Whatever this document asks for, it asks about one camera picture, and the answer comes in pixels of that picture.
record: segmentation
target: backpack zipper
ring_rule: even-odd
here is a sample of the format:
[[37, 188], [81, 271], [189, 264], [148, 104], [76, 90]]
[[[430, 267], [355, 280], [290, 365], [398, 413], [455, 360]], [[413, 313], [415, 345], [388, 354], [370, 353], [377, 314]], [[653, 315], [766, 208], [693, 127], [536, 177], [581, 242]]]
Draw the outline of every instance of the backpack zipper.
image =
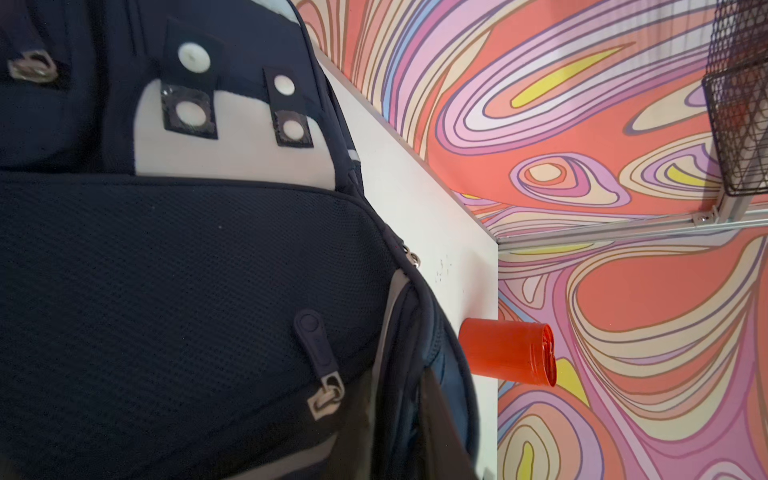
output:
[[[408, 248], [407, 245], [402, 243], [402, 248], [406, 251], [406, 257], [408, 257], [408, 261], [411, 263], [411, 265], [415, 266], [416, 268], [419, 268], [422, 265], [422, 261], [419, 258], [418, 255], [413, 253], [411, 249]], [[435, 327], [432, 329], [432, 340], [429, 345], [429, 354], [427, 355], [427, 366], [431, 366], [432, 363], [437, 358], [437, 354], [440, 351], [440, 339], [442, 338], [442, 322], [438, 321], [439, 315], [437, 314], [437, 310], [435, 310]]]
[[312, 417], [317, 421], [335, 413], [344, 398], [344, 382], [339, 374], [339, 363], [333, 355], [323, 318], [318, 312], [298, 312], [293, 319], [293, 331], [299, 337], [321, 384], [317, 392], [306, 400]]
[[15, 80], [37, 84], [51, 83], [58, 78], [56, 64], [45, 50], [32, 19], [26, 0], [3, 0], [0, 11], [0, 31], [11, 41], [21, 58], [8, 60], [8, 74]]

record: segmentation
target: zipper pull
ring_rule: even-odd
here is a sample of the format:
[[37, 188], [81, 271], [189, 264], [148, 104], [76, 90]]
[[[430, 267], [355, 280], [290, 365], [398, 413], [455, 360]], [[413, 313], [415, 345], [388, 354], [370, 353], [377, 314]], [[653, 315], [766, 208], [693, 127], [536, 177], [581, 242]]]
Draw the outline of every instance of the zipper pull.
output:
[[45, 50], [35, 24], [29, 15], [26, 0], [2, 0], [0, 5], [0, 34], [10, 40], [21, 58], [8, 60], [8, 73], [16, 80], [38, 84], [51, 83], [58, 78], [56, 64]]
[[331, 415], [339, 409], [344, 398], [344, 382], [339, 375], [339, 364], [328, 342], [323, 318], [314, 310], [302, 310], [293, 319], [293, 330], [299, 337], [304, 352], [310, 358], [315, 375], [322, 386], [306, 400], [315, 420]]

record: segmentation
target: metal bracket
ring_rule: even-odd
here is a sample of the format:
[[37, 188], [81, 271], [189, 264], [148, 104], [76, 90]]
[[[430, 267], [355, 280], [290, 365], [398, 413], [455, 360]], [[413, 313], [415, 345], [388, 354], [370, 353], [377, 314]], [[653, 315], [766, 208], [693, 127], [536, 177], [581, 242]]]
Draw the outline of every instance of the metal bracket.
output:
[[717, 202], [715, 203], [715, 209], [719, 214], [717, 222], [738, 222], [744, 217], [746, 210], [752, 204], [753, 198], [753, 195], [747, 195], [744, 197], [731, 197], [726, 193], [725, 188], [721, 188], [720, 195], [717, 197]]
[[712, 209], [708, 212], [697, 212], [692, 215], [691, 220], [694, 221], [694, 226], [703, 227], [705, 225], [711, 225], [718, 223], [720, 216], [717, 213], [717, 207], [712, 206]]

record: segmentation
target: white table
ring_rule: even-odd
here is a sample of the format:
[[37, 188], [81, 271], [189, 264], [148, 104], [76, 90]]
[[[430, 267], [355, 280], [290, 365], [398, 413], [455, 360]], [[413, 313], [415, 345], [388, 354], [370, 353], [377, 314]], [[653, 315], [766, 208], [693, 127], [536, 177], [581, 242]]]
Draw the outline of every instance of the white table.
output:
[[[366, 197], [421, 258], [419, 268], [458, 334], [464, 318], [498, 316], [498, 245], [322, 53], [362, 163]], [[480, 406], [478, 477], [496, 473], [497, 381], [474, 376]]]

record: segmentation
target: black wire basket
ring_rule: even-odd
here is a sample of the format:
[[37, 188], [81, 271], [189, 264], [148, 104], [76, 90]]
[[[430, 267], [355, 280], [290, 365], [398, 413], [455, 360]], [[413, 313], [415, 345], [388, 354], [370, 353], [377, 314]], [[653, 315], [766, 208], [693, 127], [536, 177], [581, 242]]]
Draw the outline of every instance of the black wire basket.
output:
[[718, 2], [702, 83], [726, 193], [768, 193], [768, 0]]

